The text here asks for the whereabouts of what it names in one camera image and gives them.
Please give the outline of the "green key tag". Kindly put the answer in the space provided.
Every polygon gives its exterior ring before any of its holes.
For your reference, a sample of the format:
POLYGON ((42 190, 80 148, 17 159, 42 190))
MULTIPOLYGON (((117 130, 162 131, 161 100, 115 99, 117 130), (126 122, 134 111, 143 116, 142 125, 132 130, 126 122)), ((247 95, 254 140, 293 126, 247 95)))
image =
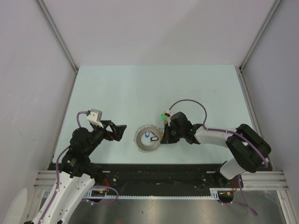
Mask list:
POLYGON ((161 114, 161 118, 162 118, 162 121, 163 121, 163 122, 166 122, 166 121, 167 121, 167 118, 166 118, 166 115, 165 115, 165 114, 161 114))

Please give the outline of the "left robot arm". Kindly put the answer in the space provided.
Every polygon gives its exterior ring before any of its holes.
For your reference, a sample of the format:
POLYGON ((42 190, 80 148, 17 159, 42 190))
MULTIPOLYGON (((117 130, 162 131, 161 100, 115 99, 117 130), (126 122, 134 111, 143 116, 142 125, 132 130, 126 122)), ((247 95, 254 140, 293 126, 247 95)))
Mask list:
POLYGON ((105 178, 102 167, 90 161, 90 154, 104 140, 120 141, 126 125, 115 125, 110 120, 92 125, 90 132, 79 127, 72 133, 69 146, 56 161, 56 180, 51 192, 30 221, 32 224, 66 224, 84 195, 105 178))

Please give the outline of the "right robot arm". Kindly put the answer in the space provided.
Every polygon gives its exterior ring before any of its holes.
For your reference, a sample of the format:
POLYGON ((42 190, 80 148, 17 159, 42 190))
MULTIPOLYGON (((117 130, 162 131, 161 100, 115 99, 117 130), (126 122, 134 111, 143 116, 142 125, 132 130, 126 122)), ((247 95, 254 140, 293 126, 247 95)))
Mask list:
POLYGON ((211 144, 228 148, 233 155, 215 173, 220 187, 227 187, 236 176, 255 173, 260 167, 268 166, 266 158, 271 152, 270 145, 250 126, 241 124, 235 129, 206 127, 192 124, 182 112, 167 111, 162 114, 164 135, 161 144, 175 144, 181 139, 189 144, 211 144))

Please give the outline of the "black key tag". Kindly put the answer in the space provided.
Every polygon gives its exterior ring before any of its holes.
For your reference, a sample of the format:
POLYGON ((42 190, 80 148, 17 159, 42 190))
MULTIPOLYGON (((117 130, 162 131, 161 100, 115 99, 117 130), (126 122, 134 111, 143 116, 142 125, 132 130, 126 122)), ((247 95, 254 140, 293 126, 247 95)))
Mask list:
POLYGON ((150 141, 158 141, 158 140, 159 140, 159 138, 157 136, 150 138, 150 141))

